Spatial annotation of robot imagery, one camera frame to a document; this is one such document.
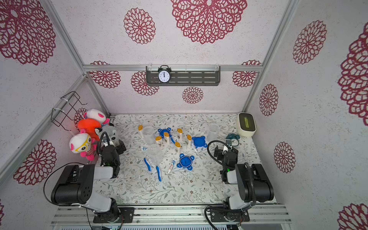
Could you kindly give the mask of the yellow cap bottle back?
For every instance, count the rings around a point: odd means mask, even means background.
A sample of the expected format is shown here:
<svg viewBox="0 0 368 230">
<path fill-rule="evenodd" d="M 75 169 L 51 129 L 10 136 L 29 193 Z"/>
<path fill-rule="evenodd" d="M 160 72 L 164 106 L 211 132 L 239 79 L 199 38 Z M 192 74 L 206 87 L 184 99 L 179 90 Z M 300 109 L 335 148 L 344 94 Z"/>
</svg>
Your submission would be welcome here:
<svg viewBox="0 0 368 230">
<path fill-rule="evenodd" d="M 178 139 L 178 141 L 183 140 L 183 130 L 181 128 L 177 129 L 177 139 Z"/>
</svg>

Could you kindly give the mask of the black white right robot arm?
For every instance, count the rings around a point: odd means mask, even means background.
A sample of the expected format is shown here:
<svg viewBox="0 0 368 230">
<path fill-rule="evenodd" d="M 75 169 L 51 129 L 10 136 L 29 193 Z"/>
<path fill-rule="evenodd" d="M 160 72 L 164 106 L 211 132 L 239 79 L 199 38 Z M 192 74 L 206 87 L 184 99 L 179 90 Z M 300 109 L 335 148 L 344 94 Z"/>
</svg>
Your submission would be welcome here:
<svg viewBox="0 0 368 230">
<path fill-rule="evenodd" d="M 248 221 L 248 210 L 258 202 L 274 199 L 274 189 L 261 164 L 239 163 L 238 153 L 228 142 L 214 140 L 207 146 L 209 156 L 222 166 L 221 180 L 227 185 L 237 185 L 238 193 L 227 197 L 222 207 L 207 206 L 204 216 L 208 223 Z"/>
</svg>

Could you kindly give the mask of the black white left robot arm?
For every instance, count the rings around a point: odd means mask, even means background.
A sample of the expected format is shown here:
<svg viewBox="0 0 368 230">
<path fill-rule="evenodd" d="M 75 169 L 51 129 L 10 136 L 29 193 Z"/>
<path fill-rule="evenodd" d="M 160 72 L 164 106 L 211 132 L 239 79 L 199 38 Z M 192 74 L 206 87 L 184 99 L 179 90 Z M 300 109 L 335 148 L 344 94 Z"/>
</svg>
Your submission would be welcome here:
<svg viewBox="0 0 368 230">
<path fill-rule="evenodd" d="M 68 163 L 61 166 L 63 169 L 57 180 L 50 198 L 47 197 L 45 188 L 43 194 L 47 202 L 56 206 L 78 206 L 91 210 L 95 223 L 115 223 L 127 220 L 123 211 L 113 198 L 105 197 L 93 191 L 94 181 L 117 178 L 120 171 L 119 156 L 126 151 L 123 141 L 118 145 L 99 144 L 97 147 L 101 153 L 101 165 L 81 163 Z"/>
</svg>

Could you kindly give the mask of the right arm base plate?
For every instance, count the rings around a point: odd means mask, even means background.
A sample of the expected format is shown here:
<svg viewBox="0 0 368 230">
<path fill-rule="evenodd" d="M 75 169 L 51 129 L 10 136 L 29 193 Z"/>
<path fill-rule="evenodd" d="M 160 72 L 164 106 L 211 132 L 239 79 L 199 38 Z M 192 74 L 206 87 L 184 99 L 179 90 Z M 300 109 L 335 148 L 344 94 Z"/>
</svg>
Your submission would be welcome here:
<svg viewBox="0 0 368 230">
<path fill-rule="evenodd" d="M 212 222 L 248 222 L 250 217 L 248 211 L 220 210 L 220 208 L 210 208 L 210 220 Z"/>
</svg>

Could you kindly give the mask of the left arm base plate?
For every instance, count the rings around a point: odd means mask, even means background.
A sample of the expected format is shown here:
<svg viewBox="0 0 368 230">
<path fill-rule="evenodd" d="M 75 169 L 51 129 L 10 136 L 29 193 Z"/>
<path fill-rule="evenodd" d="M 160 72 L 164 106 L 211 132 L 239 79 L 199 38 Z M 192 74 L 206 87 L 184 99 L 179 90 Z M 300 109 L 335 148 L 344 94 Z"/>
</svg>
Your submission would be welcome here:
<svg viewBox="0 0 368 230">
<path fill-rule="evenodd" d="M 104 213 L 95 213 L 93 223 L 131 223 L 134 212 L 134 208 L 122 207 Z"/>
</svg>

